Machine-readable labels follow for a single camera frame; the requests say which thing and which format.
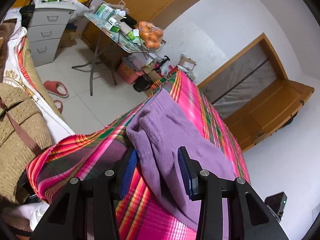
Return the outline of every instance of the gray filing cabinet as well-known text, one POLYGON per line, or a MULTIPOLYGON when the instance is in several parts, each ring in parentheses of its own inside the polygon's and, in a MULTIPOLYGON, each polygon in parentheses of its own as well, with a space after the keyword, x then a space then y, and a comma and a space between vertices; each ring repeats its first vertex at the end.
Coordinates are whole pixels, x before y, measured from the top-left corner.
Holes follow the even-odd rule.
POLYGON ((70 1, 34 0, 36 5, 28 28, 28 40, 35 66, 54 61, 60 38, 76 6, 70 1))

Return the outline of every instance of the metal screw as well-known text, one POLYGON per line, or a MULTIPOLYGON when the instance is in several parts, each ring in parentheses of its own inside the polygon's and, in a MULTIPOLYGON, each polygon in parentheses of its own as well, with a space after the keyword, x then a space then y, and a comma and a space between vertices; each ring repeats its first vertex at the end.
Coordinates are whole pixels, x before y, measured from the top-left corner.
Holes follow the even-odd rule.
POLYGON ((78 181, 79 181, 78 178, 72 178, 72 179, 70 180, 70 183, 71 183, 71 184, 77 184, 78 181))
POLYGON ((208 176, 210 174, 210 172, 209 171, 207 171, 207 170, 202 170, 202 171, 200 171, 200 175, 202 175, 202 176, 208 176))
POLYGON ((108 170, 104 173, 106 176, 110 177, 112 176, 113 174, 115 174, 115 172, 113 170, 108 170))
POLYGON ((244 184, 244 183, 245 183, 245 179, 242 178, 242 177, 239 177, 239 178, 237 178, 237 182, 238 182, 239 184, 244 184))

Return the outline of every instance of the purple towel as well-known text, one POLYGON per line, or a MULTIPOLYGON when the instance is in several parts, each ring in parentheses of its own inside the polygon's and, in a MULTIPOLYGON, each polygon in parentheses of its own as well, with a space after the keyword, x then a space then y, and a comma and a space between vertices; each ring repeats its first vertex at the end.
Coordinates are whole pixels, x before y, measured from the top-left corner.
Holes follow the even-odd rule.
MULTIPOLYGON (((178 148, 219 178, 234 180, 231 162, 197 128, 166 90, 156 94, 132 119, 126 133, 140 158, 142 175, 161 205, 197 230, 200 201, 186 195, 178 164, 178 148)), ((223 202, 223 235, 228 238, 228 208, 223 202)))

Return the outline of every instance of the brown blanket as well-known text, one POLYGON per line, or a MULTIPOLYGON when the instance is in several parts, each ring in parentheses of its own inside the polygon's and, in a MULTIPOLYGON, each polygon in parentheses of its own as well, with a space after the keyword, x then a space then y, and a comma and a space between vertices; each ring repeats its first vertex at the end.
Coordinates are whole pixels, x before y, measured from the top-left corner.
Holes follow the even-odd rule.
POLYGON ((17 19, 4 21, 0 25, 0 83, 3 81, 5 63, 8 57, 8 41, 14 32, 17 19))

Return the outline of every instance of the drawer handle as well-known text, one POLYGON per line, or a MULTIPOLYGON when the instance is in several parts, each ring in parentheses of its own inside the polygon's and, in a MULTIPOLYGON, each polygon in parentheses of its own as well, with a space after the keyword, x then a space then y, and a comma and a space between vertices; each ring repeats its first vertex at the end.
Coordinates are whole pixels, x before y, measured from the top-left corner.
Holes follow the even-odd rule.
POLYGON ((37 49, 37 51, 38 51, 39 53, 46 52, 46 51, 47 51, 47 47, 45 47, 45 48, 43 48, 43 49, 37 49))
POLYGON ((51 32, 41 32, 41 35, 42 35, 42 37, 49 37, 49 36, 51 36, 51 34, 52 34, 52 31, 51 32))
POLYGON ((59 16, 47 16, 49 22, 56 22, 56 21, 58 21, 58 17, 59 17, 59 16))

